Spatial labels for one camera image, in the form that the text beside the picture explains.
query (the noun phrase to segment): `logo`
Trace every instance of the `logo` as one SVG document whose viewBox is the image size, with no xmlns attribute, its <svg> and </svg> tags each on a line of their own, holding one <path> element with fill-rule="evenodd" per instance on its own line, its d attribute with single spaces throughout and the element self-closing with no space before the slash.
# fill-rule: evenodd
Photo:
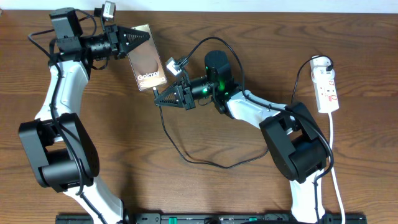
<svg viewBox="0 0 398 224">
<path fill-rule="evenodd" d="M 139 75 L 138 80 L 145 80 L 147 78 L 159 77 L 159 72 L 147 73 L 145 75 Z"/>
</svg>

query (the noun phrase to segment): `white arm segment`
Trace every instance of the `white arm segment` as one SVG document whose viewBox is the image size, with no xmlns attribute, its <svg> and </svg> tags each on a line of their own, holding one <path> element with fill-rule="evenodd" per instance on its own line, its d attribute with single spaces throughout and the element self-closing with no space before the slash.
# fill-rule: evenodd
<svg viewBox="0 0 398 224">
<path fill-rule="evenodd" d="M 245 90 L 245 94 L 250 96 L 257 102 L 265 105 L 271 104 L 275 108 L 284 109 L 286 105 L 276 104 L 270 101 L 264 100 L 260 97 L 254 96 L 249 90 Z M 263 106 L 257 105 L 249 100 L 246 100 L 240 91 L 233 95 L 227 102 L 227 106 L 231 115 L 235 119 L 247 121 L 256 128 L 259 127 L 259 123 L 264 121 L 269 116 L 275 116 L 279 114 L 279 111 L 269 110 Z M 290 134 L 292 130 L 287 130 L 286 134 Z M 299 222 L 316 223 L 317 214 L 315 213 L 315 190 L 313 186 L 313 180 L 315 175 L 321 174 L 323 171 L 319 170 L 309 177 L 302 184 L 297 181 L 290 181 L 290 188 L 292 191 L 293 205 L 292 214 Z M 321 218 L 325 214 L 325 209 L 322 206 L 322 194 L 321 194 L 321 179 L 318 180 L 318 212 Z"/>
<path fill-rule="evenodd" d="M 64 194 L 75 199 L 91 215 L 94 224 L 103 224 L 97 214 L 87 206 L 86 202 L 80 196 L 75 195 L 78 190 L 79 187 L 73 187 L 64 192 Z M 122 201 L 111 193 L 100 176 L 94 177 L 94 184 L 90 187 L 85 187 L 83 193 L 95 209 L 102 214 L 106 223 L 117 223 L 123 220 Z"/>
<path fill-rule="evenodd" d="M 81 62 L 67 61 L 60 62 L 58 66 L 62 71 L 62 81 L 55 101 L 56 117 L 64 113 L 80 114 L 80 103 L 83 90 L 88 83 L 87 71 Z M 42 121 L 52 119 L 50 113 L 51 98 L 58 80 L 58 70 L 53 65 L 50 67 L 51 82 L 42 109 L 37 113 L 35 119 Z"/>
</svg>

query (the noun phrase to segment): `electrical outlet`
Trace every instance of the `electrical outlet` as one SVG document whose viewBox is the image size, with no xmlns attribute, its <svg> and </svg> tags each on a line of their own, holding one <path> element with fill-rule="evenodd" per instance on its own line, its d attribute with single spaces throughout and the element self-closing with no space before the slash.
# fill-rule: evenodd
<svg viewBox="0 0 398 224">
<path fill-rule="evenodd" d="M 326 71 L 326 67 L 330 63 L 330 60 L 326 57 L 310 61 L 311 79 L 315 89 L 319 113 L 331 113 L 339 108 L 334 80 L 335 70 Z"/>
</svg>

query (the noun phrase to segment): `power strip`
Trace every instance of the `power strip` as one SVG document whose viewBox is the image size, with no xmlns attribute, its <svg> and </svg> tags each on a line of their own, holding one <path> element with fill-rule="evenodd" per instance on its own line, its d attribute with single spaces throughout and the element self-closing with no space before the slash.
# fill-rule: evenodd
<svg viewBox="0 0 398 224">
<path fill-rule="evenodd" d="M 334 80 L 335 70 L 326 71 L 330 63 L 330 60 L 326 57 L 319 57 L 310 61 L 311 79 L 319 113 L 331 113 L 339 108 Z"/>
</svg>

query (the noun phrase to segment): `wood grain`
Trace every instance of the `wood grain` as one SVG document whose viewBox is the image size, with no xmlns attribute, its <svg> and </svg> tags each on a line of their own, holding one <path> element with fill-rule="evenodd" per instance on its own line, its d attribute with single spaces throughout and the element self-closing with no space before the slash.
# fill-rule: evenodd
<svg viewBox="0 0 398 224">
<path fill-rule="evenodd" d="M 0 17 L 0 223 L 53 223 L 59 213 L 84 212 L 63 194 L 39 187 L 17 135 L 19 124 L 39 111 L 49 86 L 47 58 L 27 40 L 29 33 L 51 28 L 48 13 L 4 11 Z M 396 223 L 398 15 L 120 11 L 116 20 L 127 27 L 150 24 L 163 61 L 188 54 L 210 35 L 225 39 L 245 67 L 247 89 L 280 103 L 289 102 L 306 59 L 329 55 L 340 97 L 333 113 L 334 152 L 345 209 L 365 213 L 369 223 Z M 89 21 L 82 26 L 92 30 Z M 37 39 L 47 46 L 51 37 Z M 225 47 L 210 41 L 197 50 L 188 65 L 192 77 L 204 73 L 203 58 L 213 49 Z M 328 118 L 317 113 L 308 73 L 306 67 L 297 98 L 328 135 Z M 165 108 L 164 115 L 170 135 L 196 159 L 228 165 L 266 146 L 260 131 L 211 105 Z M 92 72 L 80 117 L 98 150 L 103 179 L 132 212 L 255 213 L 291 207 L 289 183 L 269 155 L 231 170 L 184 162 L 163 133 L 152 92 L 137 89 L 127 60 Z M 322 190 L 324 207 L 339 212 L 330 175 Z"/>
</svg>

